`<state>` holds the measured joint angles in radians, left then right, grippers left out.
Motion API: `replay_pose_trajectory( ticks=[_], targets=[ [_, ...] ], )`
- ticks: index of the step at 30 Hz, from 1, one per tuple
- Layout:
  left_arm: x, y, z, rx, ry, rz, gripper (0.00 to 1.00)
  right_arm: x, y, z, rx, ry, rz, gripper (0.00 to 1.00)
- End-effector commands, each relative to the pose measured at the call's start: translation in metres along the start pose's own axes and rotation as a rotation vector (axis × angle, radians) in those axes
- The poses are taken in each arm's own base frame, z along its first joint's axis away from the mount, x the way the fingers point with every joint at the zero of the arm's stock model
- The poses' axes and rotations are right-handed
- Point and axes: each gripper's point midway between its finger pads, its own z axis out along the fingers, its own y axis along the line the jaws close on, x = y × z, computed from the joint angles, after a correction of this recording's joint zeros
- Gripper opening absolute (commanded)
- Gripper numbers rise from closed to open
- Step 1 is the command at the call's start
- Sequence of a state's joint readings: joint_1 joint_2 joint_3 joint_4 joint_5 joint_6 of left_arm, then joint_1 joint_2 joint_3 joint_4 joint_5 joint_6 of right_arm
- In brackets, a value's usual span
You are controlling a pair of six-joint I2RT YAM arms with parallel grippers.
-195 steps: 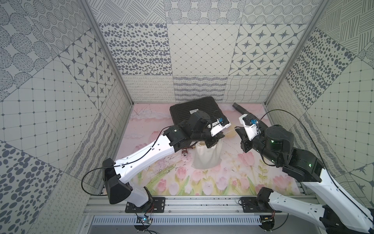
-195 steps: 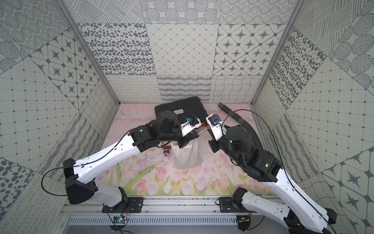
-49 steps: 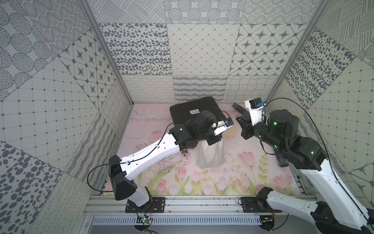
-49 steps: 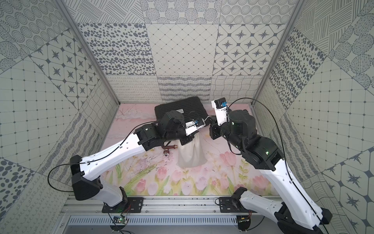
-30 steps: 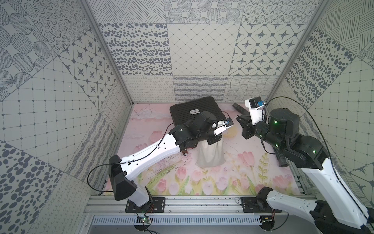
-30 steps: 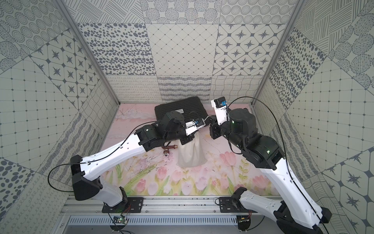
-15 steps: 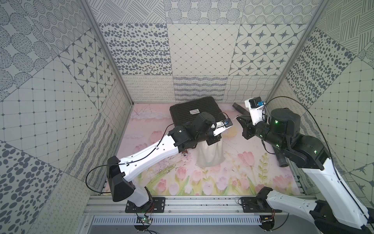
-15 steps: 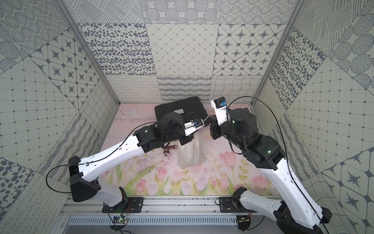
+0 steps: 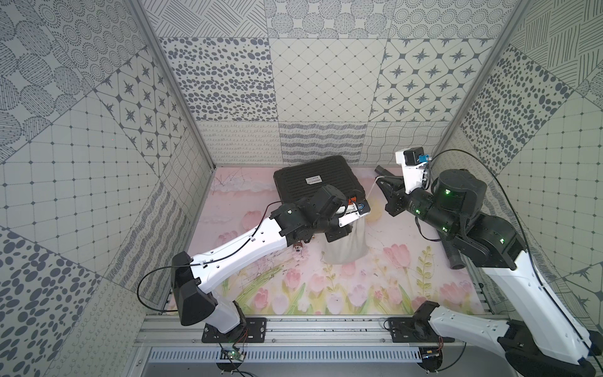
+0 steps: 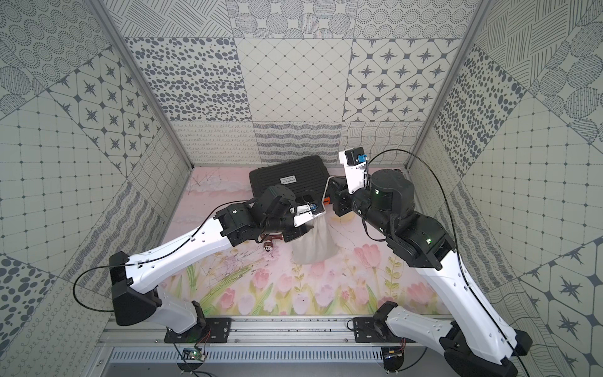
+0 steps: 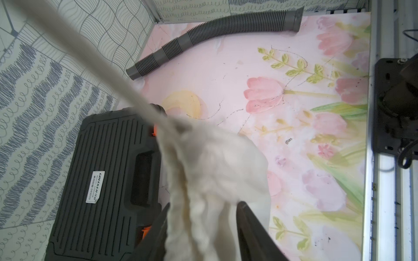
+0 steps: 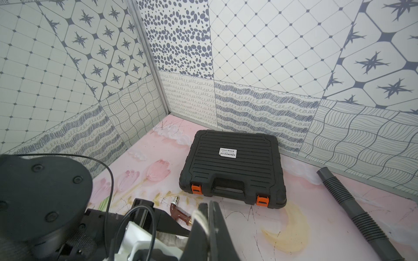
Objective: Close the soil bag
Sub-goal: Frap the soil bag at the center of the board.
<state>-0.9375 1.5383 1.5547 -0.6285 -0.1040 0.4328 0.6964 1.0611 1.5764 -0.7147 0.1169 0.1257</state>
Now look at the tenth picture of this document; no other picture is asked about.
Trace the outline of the cream cloth drawstring bag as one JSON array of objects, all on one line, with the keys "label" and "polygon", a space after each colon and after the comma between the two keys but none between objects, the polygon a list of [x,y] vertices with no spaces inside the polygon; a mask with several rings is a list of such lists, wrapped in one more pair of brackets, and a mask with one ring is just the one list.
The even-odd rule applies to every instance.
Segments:
[{"label": "cream cloth drawstring bag", "polygon": [[326,215],[309,222],[309,231],[291,242],[293,262],[314,265],[336,256],[339,247],[331,235]]}]

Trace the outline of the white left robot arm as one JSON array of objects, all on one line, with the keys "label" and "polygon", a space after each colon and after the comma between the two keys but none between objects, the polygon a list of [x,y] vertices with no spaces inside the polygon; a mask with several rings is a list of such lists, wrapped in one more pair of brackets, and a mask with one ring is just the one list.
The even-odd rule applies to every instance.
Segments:
[{"label": "white left robot arm", "polygon": [[306,233],[306,224],[320,217],[320,206],[287,204],[274,212],[259,204],[235,201],[200,227],[150,251],[110,259],[111,298],[119,326],[152,322],[176,334],[206,325],[199,303],[177,298],[160,287],[169,276],[212,254],[261,235],[280,233],[289,241]]}]

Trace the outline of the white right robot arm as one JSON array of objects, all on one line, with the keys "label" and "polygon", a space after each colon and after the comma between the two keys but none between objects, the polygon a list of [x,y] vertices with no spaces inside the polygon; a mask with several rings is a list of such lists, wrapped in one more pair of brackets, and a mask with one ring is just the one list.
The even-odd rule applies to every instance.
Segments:
[{"label": "white right robot arm", "polygon": [[427,281],[452,315],[443,322],[388,301],[373,317],[377,327],[438,352],[460,376],[518,374],[511,359],[529,352],[531,337],[508,325],[488,302],[444,226],[417,212],[414,185],[402,172],[333,178],[326,194],[336,215],[355,213],[378,230],[395,256]]}]

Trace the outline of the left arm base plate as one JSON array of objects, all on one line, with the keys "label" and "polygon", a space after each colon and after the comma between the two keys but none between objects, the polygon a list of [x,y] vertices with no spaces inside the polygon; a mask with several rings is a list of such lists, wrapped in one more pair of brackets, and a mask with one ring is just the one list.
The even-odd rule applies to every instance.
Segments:
[{"label": "left arm base plate", "polygon": [[205,320],[205,325],[195,325],[182,334],[177,334],[168,329],[164,337],[164,342],[168,344],[227,343],[231,325],[231,317],[209,317]]}]

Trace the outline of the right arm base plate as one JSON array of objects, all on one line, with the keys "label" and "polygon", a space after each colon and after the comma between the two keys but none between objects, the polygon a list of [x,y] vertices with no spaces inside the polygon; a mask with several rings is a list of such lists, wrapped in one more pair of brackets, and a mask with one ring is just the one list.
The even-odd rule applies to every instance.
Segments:
[{"label": "right arm base plate", "polygon": [[353,332],[356,343],[415,343],[412,339],[394,335],[384,322],[373,317],[354,317],[346,326]]}]

